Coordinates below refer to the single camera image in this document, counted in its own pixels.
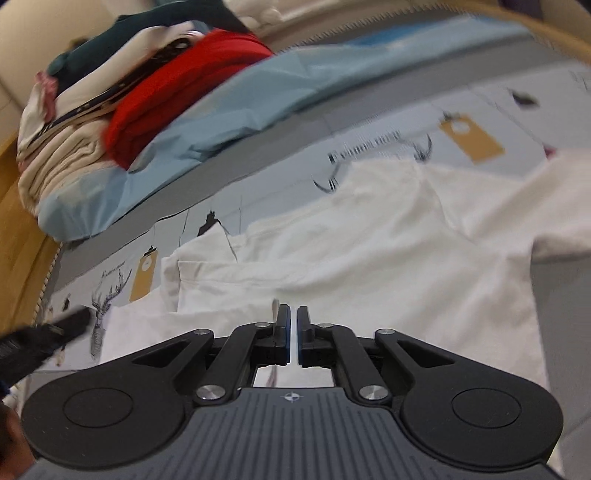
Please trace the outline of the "cream folded blanket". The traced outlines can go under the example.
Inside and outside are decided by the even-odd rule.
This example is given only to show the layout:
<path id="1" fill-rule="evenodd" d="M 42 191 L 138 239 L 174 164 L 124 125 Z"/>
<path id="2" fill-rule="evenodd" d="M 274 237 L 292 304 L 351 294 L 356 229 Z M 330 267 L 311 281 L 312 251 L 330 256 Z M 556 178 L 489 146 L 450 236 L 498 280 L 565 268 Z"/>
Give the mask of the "cream folded blanket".
<path id="1" fill-rule="evenodd" d="M 51 193 L 73 184 L 80 177 L 117 167 L 108 157 L 103 143 L 107 127 L 107 120 L 94 120 L 79 127 L 68 126 L 25 161 L 18 192 L 28 213 L 37 217 L 40 204 Z"/>

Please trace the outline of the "dark teal shark plush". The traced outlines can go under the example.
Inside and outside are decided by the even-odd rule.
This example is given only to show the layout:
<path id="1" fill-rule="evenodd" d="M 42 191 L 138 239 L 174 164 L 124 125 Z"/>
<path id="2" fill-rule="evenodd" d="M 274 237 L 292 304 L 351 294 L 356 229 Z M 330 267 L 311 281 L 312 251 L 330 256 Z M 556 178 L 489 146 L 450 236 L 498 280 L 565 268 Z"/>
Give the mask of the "dark teal shark plush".
<path id="1" fill-rule="evenodd" d="M 169 27 L 189 20 L 213 26 L 225 12 L 222 1 L 156 1 L 155 4 L 150 10 L 119 16 L 101 34 L 58 55 L 45 70 L 57 80 L 58 92 L 96 70 L 143 29 Z"/>

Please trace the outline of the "pink cloth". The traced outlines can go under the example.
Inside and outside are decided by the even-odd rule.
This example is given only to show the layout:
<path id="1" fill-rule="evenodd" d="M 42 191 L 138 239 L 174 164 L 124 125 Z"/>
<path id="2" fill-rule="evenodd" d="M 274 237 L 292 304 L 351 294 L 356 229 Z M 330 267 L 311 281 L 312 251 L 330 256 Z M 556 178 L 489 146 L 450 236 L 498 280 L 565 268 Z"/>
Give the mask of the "pink cloth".
<path id="1" fill-rule="evenodd" d="M 45 71 L 40 71 L 35 76 L 35 87 L 38 90 L 38 105 L 41 113 L 43 114 L 43 120 L 48 123 L 55 118 L 56 107 L 55 99 L 58 90 L 58 80 L 50 76 Z"/>

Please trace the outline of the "wooden bed frame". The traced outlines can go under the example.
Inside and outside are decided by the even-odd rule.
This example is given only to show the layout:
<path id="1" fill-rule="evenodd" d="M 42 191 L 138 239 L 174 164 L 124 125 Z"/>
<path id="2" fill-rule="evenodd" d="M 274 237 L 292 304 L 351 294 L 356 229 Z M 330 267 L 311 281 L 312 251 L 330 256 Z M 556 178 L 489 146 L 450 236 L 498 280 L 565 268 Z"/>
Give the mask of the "wooden bed frame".
<path id="1" fill-rule="evenodd" d="M 58 244 L 21 205 L 16 139 L 1 145 L 0 322 L 7 334 L 34 322 Z"/>

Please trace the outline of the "white long-sleeve shirt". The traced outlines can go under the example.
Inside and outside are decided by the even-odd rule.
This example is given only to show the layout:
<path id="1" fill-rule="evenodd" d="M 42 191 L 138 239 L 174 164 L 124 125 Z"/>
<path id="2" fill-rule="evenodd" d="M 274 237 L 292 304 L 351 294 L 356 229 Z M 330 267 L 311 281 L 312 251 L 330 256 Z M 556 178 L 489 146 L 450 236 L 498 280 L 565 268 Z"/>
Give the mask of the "white long-sleeve shirt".
<path id="1" fill-rule="evenodd" d="M 221 226 L 161 263 L 159 286 L 111 312 L 110 361 L 194 329 L 273 321 L 280 304 L 360 336 L 392 328 L 548 385 L 535 259 L 590 249 L 590 154 L 524 180 L 358 161 L 339 189 L 231 236 Z"/>

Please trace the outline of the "white folded bedding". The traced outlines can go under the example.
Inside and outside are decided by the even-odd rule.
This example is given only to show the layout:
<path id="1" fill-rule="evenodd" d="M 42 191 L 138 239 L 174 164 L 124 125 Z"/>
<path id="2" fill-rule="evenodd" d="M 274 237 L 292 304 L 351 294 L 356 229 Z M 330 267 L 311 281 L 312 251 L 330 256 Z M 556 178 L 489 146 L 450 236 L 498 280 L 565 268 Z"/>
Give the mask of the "white folded bedding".
<path id="1" fill-rule="evenodd" d="M 42 79 L 44 72 L 40 72 L 21 116 L 18 136 L 20 154 L 32 147 L 42 130 L 51 122 L 103 94 L 174 41 L 187 40 L 189 46 L 199 41 L 204 34 L 192 30 L 192 26 L 191 22 L 184 22 L 171 27 L 152 26 L 139 31 L 102 65 L 56 95 L 48 106 L 46 100 L 50 95 L 42 85 L 45 81 Z"/>

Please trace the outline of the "light blue quilt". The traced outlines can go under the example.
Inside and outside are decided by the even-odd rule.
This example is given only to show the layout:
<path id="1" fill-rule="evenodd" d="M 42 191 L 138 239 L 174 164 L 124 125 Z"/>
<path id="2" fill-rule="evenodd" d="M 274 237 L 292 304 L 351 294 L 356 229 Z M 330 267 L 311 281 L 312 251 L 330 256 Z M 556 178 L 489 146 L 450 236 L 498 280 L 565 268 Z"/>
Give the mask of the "light blue quilt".
<path id="1" fill-rule="evenodd" d="M 523 34 L 514 23 L 460 16 L 273 54 L 195 102 L 129 169 L 95 171 L 51 193 L 40 204 L 38 225 L 61 242 L 94 236 L 225 145 L 291 113 L 385 75 Z"/>

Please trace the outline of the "grey patterned bed sheet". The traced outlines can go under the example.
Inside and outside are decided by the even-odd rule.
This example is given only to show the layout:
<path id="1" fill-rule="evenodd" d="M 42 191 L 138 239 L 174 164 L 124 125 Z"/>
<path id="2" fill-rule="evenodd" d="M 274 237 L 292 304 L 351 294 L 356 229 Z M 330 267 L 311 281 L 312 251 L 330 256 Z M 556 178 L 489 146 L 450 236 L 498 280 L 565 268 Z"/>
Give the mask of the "grey patterned bed sheet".
<path id="1" fill-rule="evenodd" d="M 30 389 L 102 362 L 113 309 L 161 281 L 162 260 L 221 226 L 300 209 L 339 189 L 353 163 L 421 166 L 524 180 L 565 150 L 590 154 L 590 69 L 515 38 L 400 71 L 277 123 L 176 180 L 127 219 L 64 254 L 47 310 L 97 300 L 90 336 L 32 376 Z M 530 276 L 548 375 L 565 427 L 552 464 L 590 475 L 590 249 L 535 259 Z"/>

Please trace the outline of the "navy patterned folded cloth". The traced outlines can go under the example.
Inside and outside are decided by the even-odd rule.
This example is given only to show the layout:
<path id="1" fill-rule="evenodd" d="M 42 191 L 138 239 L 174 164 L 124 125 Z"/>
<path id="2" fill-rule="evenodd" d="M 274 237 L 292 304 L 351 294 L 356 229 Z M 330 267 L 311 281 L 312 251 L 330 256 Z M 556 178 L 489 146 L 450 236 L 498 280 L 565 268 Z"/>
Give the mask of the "navy patterned folded cloth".
<path id="1" fill-rule="evenodd" d="M 48 123 L 25 125 L 23 122 L 33 120 L 33 116 L 23 114 L 18 139 L 19 156 L 25 156 L 51 135 L 78 120 L 111 111 L 134 86 L 183 53 L 196 40 L 197 37 L 191 35 L 174 39 L 117 81 L 107 79 L 107 71 L 104 70 L 115 61 L 115 58 L 110 59 L 56 98 L 56 115 Z"/>

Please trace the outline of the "red blanket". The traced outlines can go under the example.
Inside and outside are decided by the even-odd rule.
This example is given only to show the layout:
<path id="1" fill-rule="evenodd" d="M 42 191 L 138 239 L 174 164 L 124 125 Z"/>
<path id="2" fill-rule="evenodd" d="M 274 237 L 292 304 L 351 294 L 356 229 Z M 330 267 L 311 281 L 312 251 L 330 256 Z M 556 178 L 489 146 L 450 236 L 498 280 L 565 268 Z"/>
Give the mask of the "red blanket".
<path id="1" fill-rule="evenodd" d="M 213 30 L 142 80 L 118 104 L 103 134 L 107 156 L 127 170 L 195 102 L 273 51 L 250 33 Z"/>

